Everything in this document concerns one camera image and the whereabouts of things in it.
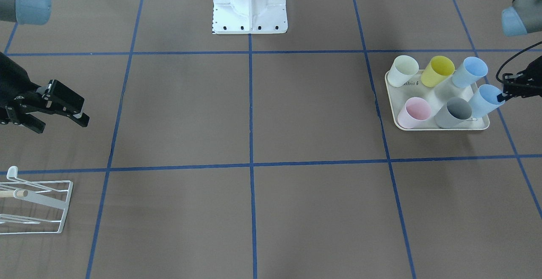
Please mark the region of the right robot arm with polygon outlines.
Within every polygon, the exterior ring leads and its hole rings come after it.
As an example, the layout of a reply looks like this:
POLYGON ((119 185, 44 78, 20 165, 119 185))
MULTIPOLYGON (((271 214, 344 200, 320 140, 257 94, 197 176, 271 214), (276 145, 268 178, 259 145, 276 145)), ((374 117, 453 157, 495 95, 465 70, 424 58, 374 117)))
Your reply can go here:
MULTIPOLYGON (((44 25, 52 12, 52 0, 1 0, 2 21, 44 25)), ((85 100, 59 80, 46 86, 33 83, 27 71, 2 53, 0 55, 0 122, 14 124, 41 134, 46 123, 35 112, 61 115, 85 128, 89 116, 83 112, 85 100)))

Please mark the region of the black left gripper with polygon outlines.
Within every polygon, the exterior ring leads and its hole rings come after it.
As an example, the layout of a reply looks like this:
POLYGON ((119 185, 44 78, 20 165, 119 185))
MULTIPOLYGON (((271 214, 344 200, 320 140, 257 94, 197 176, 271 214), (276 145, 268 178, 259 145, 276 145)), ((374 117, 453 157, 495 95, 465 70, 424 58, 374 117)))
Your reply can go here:
POLYGON ((542 56, 530 63, 526 69, 518 73, 504 73, 498 81, 503 85, 503 92, 498 94, 498 102, 506 102, 514 97, 534 97, 542 96, 542 56), (516 84, 522 84, 527 87, 519 87, 516 84))

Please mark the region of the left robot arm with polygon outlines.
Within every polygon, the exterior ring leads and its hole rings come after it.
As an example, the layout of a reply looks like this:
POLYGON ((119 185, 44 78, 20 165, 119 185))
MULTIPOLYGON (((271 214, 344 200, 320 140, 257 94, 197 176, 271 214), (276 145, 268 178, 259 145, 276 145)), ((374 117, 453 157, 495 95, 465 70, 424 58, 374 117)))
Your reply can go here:
MULTIPOLYGON (((503 33, 506 36, 521 36, 542 30, 542 0, 512 0, 512 5, 501 13, 503 33)), ((503 92, 496 97, 498 102, 511 98, 541 96, 542 59, 538 57, 525 69, 517 73, 502 73, 504 67, 516 57, 540 46, 540 42, 527 47, 507 59, 498 69, 496 80, 503 85, 503 92)))

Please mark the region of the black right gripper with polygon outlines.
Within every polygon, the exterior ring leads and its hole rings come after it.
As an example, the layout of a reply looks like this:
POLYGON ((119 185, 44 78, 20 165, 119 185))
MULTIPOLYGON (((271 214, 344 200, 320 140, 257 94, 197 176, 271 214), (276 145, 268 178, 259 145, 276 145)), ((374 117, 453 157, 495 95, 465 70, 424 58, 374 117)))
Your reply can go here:
POLYGON ((0 54, 0 122, 13 123, 42 134, 46 124, 32 115, 34 112, 48 113, 70 118, 85 128, 89 116, 83 112, 85 98, 58 80, 47 86, 31 82, 27 71, 4 53, 0 54))

